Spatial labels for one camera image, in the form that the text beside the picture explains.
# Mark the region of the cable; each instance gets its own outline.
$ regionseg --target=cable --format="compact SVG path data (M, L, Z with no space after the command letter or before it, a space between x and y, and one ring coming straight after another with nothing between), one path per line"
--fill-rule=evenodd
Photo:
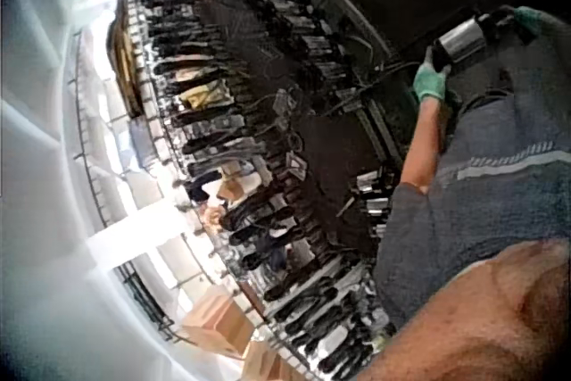
M249 111L250 109L252 109L253 107L256 107L258 104L260 104L261 102L263 102L264 100L268 100L269 98L274 97L276 98L276 94L272 93L272 94L267 94L265 96L263 96L262 98L259 98L258 100L256 100L255 102L246 105L245 107L243 107L243 109L245 111Z
M373 60L375 60L375 50L373 49L373 46L362 37L356 35L347 35L346 38L354 40L355 42L359 42L361 45L365 46L369 50L370 55L368 58L368 65L370 66L373 63Z
M346 106L347 104L351 104L353 103L355 100L357 100L360 95L362 93L364 93L365 91L370 90L372 87L377 86L378 84L380 84L383 80L385 80L386 78L388 78L389 76L393 75L394 73L396 73L397 71L401 71L404 69L407 69L409 67L412 66L419 66L419 62L405 62L404 64L399 64L397 66L394 66L392 68L390 68L388 71L386 71L383 76L381 76L379 79L377 79L375 82L373 82L372 84L364 87L364 88L360 88L358 89L354 95L352 95L349 98L346 98L345 100L342 100L342 102L336 104L335 106L333 106L331 109L329 109L328 111L326 111L325 113L322 113L321 117L325 117L325 116L329 116L331 113L335 112L336 110Z

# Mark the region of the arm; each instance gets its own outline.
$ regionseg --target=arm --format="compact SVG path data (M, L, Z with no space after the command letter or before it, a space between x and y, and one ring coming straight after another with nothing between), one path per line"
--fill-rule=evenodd
M545 379L568 314L566 240L515 244L435 294L358 380Z
M426 194L436 173L440 149L438 117L441 101L425 97L420 104L417 127L402 168L401 183L409 183Z
M424 63L414 78L414 90L420 101L417 127L404 161L401 183L409 183L426 194L436 173L440 149L438 117L444 99L446 78L450 66L436 73L432 64L432 49L426 50Z

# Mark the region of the sleeve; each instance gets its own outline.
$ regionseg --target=sleeve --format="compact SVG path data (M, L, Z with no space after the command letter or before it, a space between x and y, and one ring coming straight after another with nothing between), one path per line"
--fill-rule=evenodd
M390 320L402 327L422 306L434 268L430 246L433 228L428 198L415 186L400 184L393 194L393 211L379 245L374 278L380 301Z
M420 192L416 186L410 183L399 184L393 193L393 210L387 223L387 232L397 236L406 235L417 211L426 202L426 195Z

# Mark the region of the rubber glove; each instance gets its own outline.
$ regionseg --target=rubber glove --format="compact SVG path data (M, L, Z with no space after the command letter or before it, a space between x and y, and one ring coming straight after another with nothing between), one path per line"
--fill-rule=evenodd
M542 12L528 6L520 6L514 10L516 21L531 31L535 36L542 34Z
M446 78L450 74L451 66L446 66L440 73L436 73L432 55L432 47L428 47L425 60L418 68L417 76L414 78L412 85L420 102L427 96L444 101Z

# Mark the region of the machine part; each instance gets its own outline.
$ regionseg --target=machine part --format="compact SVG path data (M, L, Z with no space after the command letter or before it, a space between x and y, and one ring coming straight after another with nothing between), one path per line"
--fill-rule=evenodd
M449 57L450 63L457 64L484 49L486 39L478 21L471 18L439 37L438 43Z

